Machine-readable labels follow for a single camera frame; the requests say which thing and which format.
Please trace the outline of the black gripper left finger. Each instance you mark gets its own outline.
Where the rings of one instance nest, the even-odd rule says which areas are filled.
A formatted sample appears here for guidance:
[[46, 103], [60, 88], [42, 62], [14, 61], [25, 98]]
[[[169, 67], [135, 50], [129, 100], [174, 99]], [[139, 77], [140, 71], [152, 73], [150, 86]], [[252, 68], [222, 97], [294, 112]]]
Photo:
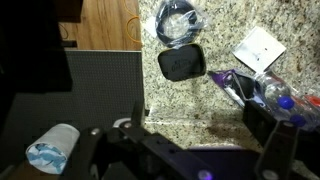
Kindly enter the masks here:
[[136, 101], [133, 106], [133, 111], [130, 117], [121, 118], [114, 122], [113, 127], [119, 128], [126, 123], [130, 123], [132, 126], [141, 126], [145, 119], [145, 105], [143, 101]]

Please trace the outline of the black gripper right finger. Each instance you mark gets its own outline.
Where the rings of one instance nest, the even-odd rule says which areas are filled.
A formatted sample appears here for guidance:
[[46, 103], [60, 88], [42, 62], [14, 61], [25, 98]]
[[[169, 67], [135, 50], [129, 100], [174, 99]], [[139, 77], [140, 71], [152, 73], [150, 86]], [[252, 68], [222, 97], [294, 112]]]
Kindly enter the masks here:
[[289, 121], [279, 121], [270, 134], [255, 174], [258, 180], [288, 180], [296, 153], [299, 129]]

